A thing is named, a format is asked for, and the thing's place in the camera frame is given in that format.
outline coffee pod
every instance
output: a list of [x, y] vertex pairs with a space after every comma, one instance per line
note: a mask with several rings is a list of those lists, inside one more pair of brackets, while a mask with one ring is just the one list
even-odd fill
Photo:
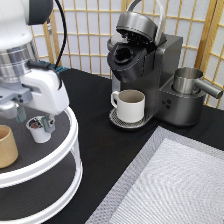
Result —
[[38, 116], [26, 123], [26, 127], [30, 130], [36, 143], [45, 143], [51, 138], [51, 134], [45, 132], [41, 119], [42, 117]]

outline mug handle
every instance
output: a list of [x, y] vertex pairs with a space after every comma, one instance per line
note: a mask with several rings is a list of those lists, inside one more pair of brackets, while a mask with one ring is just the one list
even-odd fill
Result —
[[118, 91], [114, 91], [112, 94], [111, 94], [111, 104], [117, 109], [117, 104], [114, 102], [114, 96], [117, 95], [118, 97], [118, 94], [119, 92]]

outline black cable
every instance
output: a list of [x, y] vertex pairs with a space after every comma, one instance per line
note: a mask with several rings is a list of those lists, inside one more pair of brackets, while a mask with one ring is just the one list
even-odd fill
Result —
[[58, 56], [58, 60], [57, 60], [57, 62], [55, 64], [54, 69], [56, 69], [58, 67], [58, 64], [59, 64], [59, 62], [61, 60], [61, 56], [63, 54], [63, 51], [65, 49], [65, 45], [66, 45], [66, 41], [67, 41], [67, 27], [66, 27], [65, 15], [64, 15], [64, 12], [63, 12], [63, 9], [61, 7], [61, 4], [60, 4], [59, 0], [55, 0], [55, 2], [56, 2], [57, 6], [59, 8], [60, 13], [61, 13], [61, 18], [62, 18], [62, 23], [63, 23], [63, 28], [64, 28], [64, 40], [63, 40], [61, 51], [60, 51], [60, 54]]

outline white coffee cup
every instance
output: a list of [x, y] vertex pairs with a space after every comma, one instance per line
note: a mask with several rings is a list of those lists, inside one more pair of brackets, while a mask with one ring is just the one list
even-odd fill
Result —
[[137, 90], [113, 92], [111, 104], [117, 109], [117, 117], [126, 123], [136, 123], [144, 117], [145, 95]]

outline coffee machine drip tray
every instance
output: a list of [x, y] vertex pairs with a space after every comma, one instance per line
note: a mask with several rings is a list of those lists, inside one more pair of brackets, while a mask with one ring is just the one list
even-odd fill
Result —
[[121, 121], [117, 117], [117, 112], [115, 108], [109, 114], [111, 123], [120, 129], [124, 129], [125, 131], [135, 131], [144, 127], [151, 120], [152, 117], [153, 116], [151, 114], [145, 113], [145, 116], [142, 120], [136, 123], [126, 123], [124, 121]]

